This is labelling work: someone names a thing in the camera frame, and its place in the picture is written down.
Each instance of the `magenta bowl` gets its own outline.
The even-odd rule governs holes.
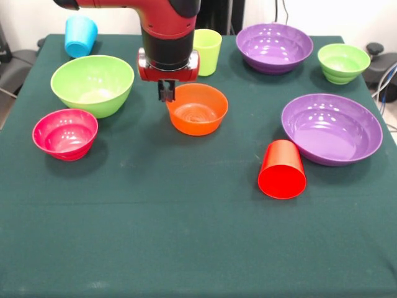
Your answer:
[[[238,33],[236,43],[244,60],[268,75],[281,75],[295,69],[313,52],[309,36],[278,23],[247,27]]]
[[[80,109],[63,109],[41,118],[32,138],[45,153],[59,160],[76,161],[90,150],[97,133],[94,115]]]
[[[282,111],[282,126],[307,159],[325,166],[345,166],[374,154],[383,140],[377,118],[346,97],[307,94]]]

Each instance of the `lime green bowl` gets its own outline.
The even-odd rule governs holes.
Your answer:
[[[371,63],[369,55],[364,50],[344,43],[323,46],[318,51],[317,57],[326,79],[338,85],[353,81]]]
[[[105,118],[127,100],[134,77],[134,70],[122,59],[84,56],[59,67],[51,78],[51,88],[66,106]]]

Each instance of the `purple bowl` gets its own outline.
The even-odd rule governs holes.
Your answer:
[[[302,31],[278,23],[256,24],[239,32],[236,43],[255,70],[281,75],[297,67],[313,52],[313,41]]]
[[[355,101],[332,94],[307,94],[282,112],[285,133],[307,159],[345,166],[374,154],[383,140],[375,116]]]

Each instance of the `plastic bowl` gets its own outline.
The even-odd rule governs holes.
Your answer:
[[[239,32],[236,43],[255,70],[281,75],[296,68],[313,52],[313,41],[302,31],[283,24],[256,24]]]
[[[326,79],[338,85],[353,81],[371,63],[369,55],[364,50],[344,43],[323,46],[318,51],[317,57]]]
[[[34,144],[45,153],[64,161],[82,158],[98,133],[98,121],[79,109],[64,109],[41,118],[33,128]]]
[[[377,118],[346,97],[307,94],[282,111],[285,133],[307,159],[325,166],[345,166],[374,154],[383,140]]]
[[[219,90],[206,84],[180,85],[175,101],[167,102],[173,126],[187,135],[201,136],[214,132],[228,111],[228,100]]]
[[[104,118],[127,100],[134,77],[134,70],[122,59],[85,56],[59,67],[51,78],[51,88],[66,106]]]

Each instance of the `wall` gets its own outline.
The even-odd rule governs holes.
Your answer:
[[[274,0],[246,0],[244,27],[274,21]],[[397,0],[285,0],[288,24],[309,35],[341,35],[365,47],[380,42],[397,52]],[[279,0],[279,22],[285,22]]]
[[[92,18],[102,34],[140,34],[138,14],[133,9],[60,8],[53,0],[0,0],[0,23],[12,50],[36,49],[37,41],[49,33],[63,33],[73,14]]]
[[[371,41],[397,51],[397,0],[285,0],[288,24],[310,35],[341,35],[345,42],[364,47]],[[285,20],[279,0],[279,22]],[[58,7],[52,0],[0,0],[0,22],[13,50],[36,48],[49,33],[63,33],[66,19],[84,14],[97,22],[102,34],[140,34],[138,14],[132,9]],[[246,0],[244,26],[274,20],[274,0]]]

